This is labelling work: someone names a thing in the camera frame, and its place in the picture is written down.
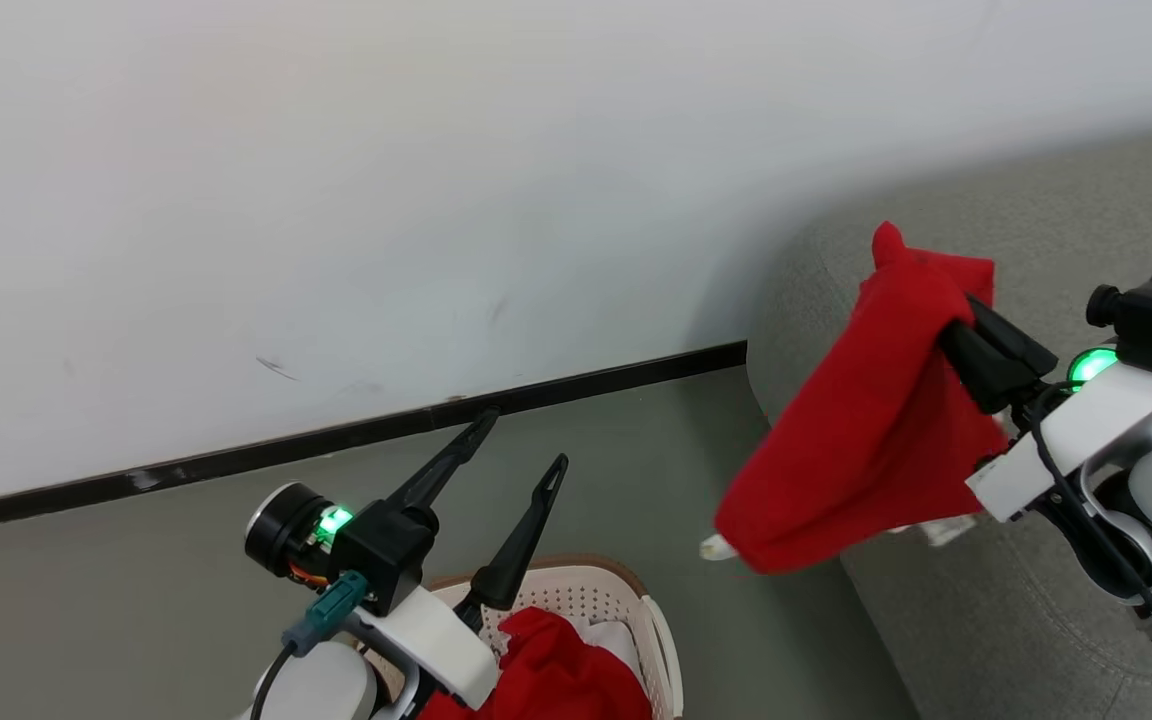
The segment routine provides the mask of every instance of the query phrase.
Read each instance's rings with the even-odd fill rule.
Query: laundry basket
[[[470,592],[471,575],[435,579],[430,591],[448,605],[456,605]],[[647,699],[652,702],[653,720],[680,720],[682,717],[682,677],[679,652],[660,607],[620,562],[598,555],[559,555],[533,561],[526,568],[518,600],[513,611],[483,609],[483,641],[497,657],[503,655],[509,635],[497,628],[513,612],[525,607],[561,615],[589,617],[593,623],[620,620],[634,635],[639,652],[639,667]],[[385,680],[397,687],[401,679],[391,679],[393,669],[381,667]]]

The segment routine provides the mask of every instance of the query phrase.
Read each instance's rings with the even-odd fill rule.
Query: orange wire
[[[324,578],[323,575],[311,575],[305,570],[301,570],[294,562],[288,562],[289,568],[291,568],[291,574],[296,575],[297,578],[304,579],[306,583],[314,583],[316,585],[328,584],[328,579]]]

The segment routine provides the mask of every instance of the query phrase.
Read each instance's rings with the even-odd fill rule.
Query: teal connector
[[[339,632],[366,593],[367,579],[361,573],[343,573],[328,592],[305,608],[305,619],[283,631],[283,646],[291,647],[293,655],[308,655],[317,644]]]

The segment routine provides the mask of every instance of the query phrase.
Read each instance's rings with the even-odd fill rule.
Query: red fabric
[[[500,630],[509,635],[509,651],[484,706],[468,710],[435,694],[420,720],[652,720],[634,670],[585,644],[567,620],[529,607]]]
[[[993,262],[905,247],[874,232],[873,275],[851,319],[737,475],[714,526],[759,573],[804,568],[882,530],[978,511],[964,484],[1005,450],[937,336],[993,304]]]

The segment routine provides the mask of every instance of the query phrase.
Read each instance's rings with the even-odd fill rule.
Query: black baseboard
[[[524,410],[535,410],[538,407],[558,406],[581,397],[592,397],[652,382],[672,381],[744,364],[745,343],[733,342],[710,347],[707,350],[650,359],[646,363],[598,370],[558,381],[537,382],[488,395],[444,402],[441,406],[422,407],[407,414],[387,415],[384,418],[316,430],[275,441],[220,450],[211,455],[174,460],[160,465],[127,470],[123,473],[86,478],[63,486],[37,488],[18,495],[0,497],[0,523],[32,518],[47,511],[70,510],[84,505],[122,500],[124,497],[145,495],[160,488],[187,486],[202,480],[223,478],[226,475],[247,473],[250,470],[282,465],[285,462],[328,455],[331,452],[349,450],[351,447],[371,445],[385,439],[462,425],[491,406],[500,407],[506,415],[522,414]]]

